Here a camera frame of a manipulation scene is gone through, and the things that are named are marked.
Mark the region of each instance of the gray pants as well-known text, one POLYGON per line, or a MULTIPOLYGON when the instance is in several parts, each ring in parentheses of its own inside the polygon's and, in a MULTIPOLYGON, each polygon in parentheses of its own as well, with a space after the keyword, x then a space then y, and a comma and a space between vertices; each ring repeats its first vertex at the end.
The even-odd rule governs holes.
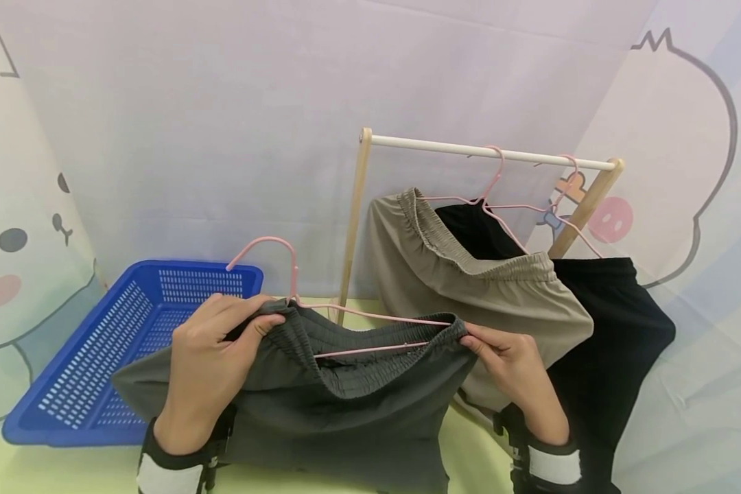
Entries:
MULTIPOLYGON (((390 314, 448 311, 464 321, 530 334, 547 367, 593 333, 593 319, 557 279, 545 252, 475 259, 421 198, 418 189, 408 189, 370 203, 371 262, 390 314)), ((480 362, 456 399, 490 429, 489 415, 510 404, 480 362)))
MULTIPOLYGON (((330 475, 387 493, 446 494, 439 428, 476 361, 459 343, 463 321, 442 313, 421 324, 349 331, 285 301, 265 303, 255 316, 273 313, 286 321, 263 339, 233 400, 234 432, 220 461, 330 475), (429 344, 314 359, 406 342, 429 344)), ((226 339, 235 340, 245 326, 226 339)), ((115 389, 143 419, 162 411, 169 365, 168 348, 113 376, 115 389)))

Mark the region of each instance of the hand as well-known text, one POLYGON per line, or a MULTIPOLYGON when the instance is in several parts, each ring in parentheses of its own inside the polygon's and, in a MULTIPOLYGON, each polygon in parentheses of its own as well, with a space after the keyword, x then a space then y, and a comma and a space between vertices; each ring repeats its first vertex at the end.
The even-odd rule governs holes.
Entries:
POLYGON ((497 388, 520 407, 533 435, 547 444, 568 443, 568 419, 532 336, 465 326, 469 335, 460 343, 478 354, 497 388))
POLYGON ((209 440, 220 413, 244 385, 261 339, 285 318, 257 317, 235 342, 223 339, 271 300, 215 293, 173 331, 167 400, 154 423, 154 436, 164 451, 182 456, 209 440))

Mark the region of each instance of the clothing rack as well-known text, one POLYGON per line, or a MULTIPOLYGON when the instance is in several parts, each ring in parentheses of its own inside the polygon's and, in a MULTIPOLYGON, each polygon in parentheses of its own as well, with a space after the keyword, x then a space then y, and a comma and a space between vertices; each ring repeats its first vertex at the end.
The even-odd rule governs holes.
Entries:
MULTIPOLYGON (((340 279, 340 297, 338 305, 345 306, 349 297, 349 281, 351 280, 351 266, 354 264, 354 250, 357 243, 357 231, 360 227, 360 202, 362 201, 362 190, 365 188, 365 175, 367 173, 368 157, 371 155, 371 146, 381 145, 406 150, 449 152, 465 156, 481 156, 499 160, 499 154, 495 150, 472 145, 448 144, 447 142, 418 141, 416 139, 404 139, 403 137, 390 137, 384 135, 373 135, 369 127, 362 127, 360 133, 360 149, 357 152, 357 162, 354 170, 354 190, 351 196, 351 210, 349 214, 349 230, 346 232, 346 248, 343 255, 343 275, 340 279)), ((558 165, 573 167, 573 163, 562 156, 549 154, 536 154, 532 152, 502 150, 506 160, 527 161, 529 163, 543 163, 544 165, 558 165)), ((599 170, 593 183, 590 184, 582 202, 577 204, 576 209, 570 217, 570 222, 582 230, 587 224, 593 212, 600 202, 609 193, 617 178, 624 170, 624 161, 619 158, 611 158, 609 161, 593 161, 576 159, 579 168, 599 170)), ((570 246, 574 243, 578 234, 573 228, 563 228, 562 232, 554 240, 549 257, 552 259, 562 258, 570 246)), ((343 324, 344 312, 338 312, 338 324, 343 324)))

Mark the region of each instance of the finger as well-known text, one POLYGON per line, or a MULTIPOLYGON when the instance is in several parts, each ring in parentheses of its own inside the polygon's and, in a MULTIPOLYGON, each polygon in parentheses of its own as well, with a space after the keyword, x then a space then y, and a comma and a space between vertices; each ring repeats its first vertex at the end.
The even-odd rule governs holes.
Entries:
POLYGON ((481 342, 474 336, 465 336, 460 339, 460 343, 478 355, 489 374, 501 375, 504 373, 505 364, 502 363, 502 359, 499 358, 499 355, 489 345, 481 342))
POLYGON ((222 297, 222 293, 213 293, 210 297, 206 298, 205 302, 201 303, 201 305, 195 309, 195 312, 192 313, 192 316, 189 317, 189 321, 197 322, 198 320, 203 319, 204 314, 209 312, 210 308, 215 305, 216 301, 222 297))
POLYGON ((199 329, 199 332, 202 331, 202 334, 218 342, 221 342, 231 329, 239 326, 246 321, 247 317, 257 312, 264 302, 273 300, 272 297, 266 295, 256 295, 246 300, 232 296, 224 296, 223 298, 227 298, 226 306, 220 307, 220 312, 213 314, 208 320, 200 324, 199 329))
POLYGON ((516 342, 516 333, 507 333, 499 329, 491 329, 485 326, 478 326, 470 322, 464 323, 467 332, 480 341, 490 344, 495 348, 506 350, 512 347, 516 342))
POLYGON ((499 355, 496 354, 494 349, 474 336, 465 336, 460 339, 460 343, 472 350, 486 363, 499 362, 499 355))
POLYGON ((255 354, 258 346, 273 327, 280 326, 285 322, 281 314, 271 314, 271 316, 256 317, 247 327, 239 338, 231 345, 231 351, 240 354, 242 358, 252 362, 255 360, 255 354))
POLYGON ((224 295, 223 293, 215 293, 213 296, 203 302, 198 307, 198 310, 189 317, 189 322, 192 324, 200 324, 201 322, 208 321, 210 318, 216 316, 222 311, 241 303, 242 299, 232 295, 224 295))

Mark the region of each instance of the pink circle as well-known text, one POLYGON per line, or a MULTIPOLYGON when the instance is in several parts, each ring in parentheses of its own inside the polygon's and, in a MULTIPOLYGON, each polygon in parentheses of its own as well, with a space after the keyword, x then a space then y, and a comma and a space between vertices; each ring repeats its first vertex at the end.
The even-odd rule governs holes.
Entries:
POLYGON ((15 274, 7 274, 0 277, 0 306, 13 300, 20 292, 22 280, 15 274))
POLYGON ((604 244, 620 242, 634 224, 634 209, 623 198, 605 198, 587 223, 590 233, 604 244))

